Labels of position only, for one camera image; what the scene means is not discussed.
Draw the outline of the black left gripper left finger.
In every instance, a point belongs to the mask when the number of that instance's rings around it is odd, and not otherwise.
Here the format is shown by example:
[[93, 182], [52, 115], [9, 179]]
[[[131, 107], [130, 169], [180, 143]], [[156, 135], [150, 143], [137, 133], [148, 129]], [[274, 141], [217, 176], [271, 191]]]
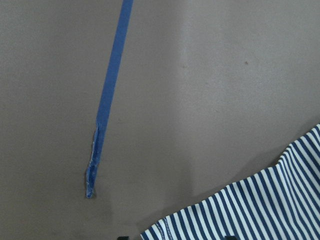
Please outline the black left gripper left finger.
[[129, 236], [119, 236], [117, 240], [129, 240]]

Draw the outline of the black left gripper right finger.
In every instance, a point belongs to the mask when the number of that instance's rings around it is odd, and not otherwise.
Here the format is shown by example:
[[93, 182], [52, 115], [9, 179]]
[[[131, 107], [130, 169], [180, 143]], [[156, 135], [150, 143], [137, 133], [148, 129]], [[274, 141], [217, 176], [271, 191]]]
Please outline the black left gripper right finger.
[[237, 238], [235, 236], [225, 236], [224, 239], [225, 240], [237, 240]]

